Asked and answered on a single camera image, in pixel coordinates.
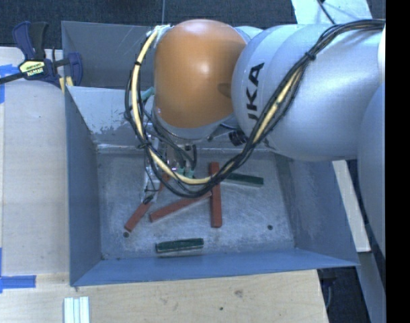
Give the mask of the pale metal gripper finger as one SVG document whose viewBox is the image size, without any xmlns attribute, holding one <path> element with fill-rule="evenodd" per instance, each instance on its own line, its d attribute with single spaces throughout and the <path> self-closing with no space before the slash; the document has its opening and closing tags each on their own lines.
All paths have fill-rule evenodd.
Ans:
<svg viewBox="0 0 410 323">
<path fill-rule="evenodd" d="M 151 202 L 155 195 L 155 185 L 149 172 L 145 171 L 145 179 L 142 192 L 142 203 L 147 204 Z"/>
</svg>

